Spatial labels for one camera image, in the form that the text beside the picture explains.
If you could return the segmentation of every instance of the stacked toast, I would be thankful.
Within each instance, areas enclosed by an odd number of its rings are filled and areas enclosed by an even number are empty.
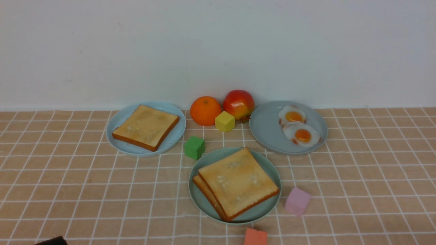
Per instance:
[[[179,116],[139,105],[112,137],[154,152],[179,120]]]
[[[248,148],[199,169],[193,182],[226,222],[280,192]]]

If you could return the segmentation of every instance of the green cube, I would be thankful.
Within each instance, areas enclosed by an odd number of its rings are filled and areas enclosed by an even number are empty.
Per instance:
[[[195,160],[200,159],[206,150],[204,140],[195,136],[191,136],[183,147],[185,155]]]

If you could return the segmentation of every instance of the orange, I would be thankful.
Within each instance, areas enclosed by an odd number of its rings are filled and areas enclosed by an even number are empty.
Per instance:
[[[210,97],[202,96],[194,101],[191,105],[192,119],[202,126],[212,126],[215,124],[215,117],[221,114],[222,109],[219,102]]]

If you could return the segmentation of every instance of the yellow cube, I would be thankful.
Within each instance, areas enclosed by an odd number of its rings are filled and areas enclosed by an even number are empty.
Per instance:
[[[223,132],[229,132],[235,127],[235,117],[223,111],[215,117],[215,127]]]

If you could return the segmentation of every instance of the fried egg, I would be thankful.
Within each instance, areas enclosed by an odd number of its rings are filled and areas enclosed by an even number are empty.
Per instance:
[[[321,141],[321,135],[313,127],[302,122],[288,122],[282,127],[286,138],[298,146],[312,147]]]
[[[281,126],[289,122],[306,123],[306,114],[304,111],[294,105],[284,106],[279,111],[279,123]]]

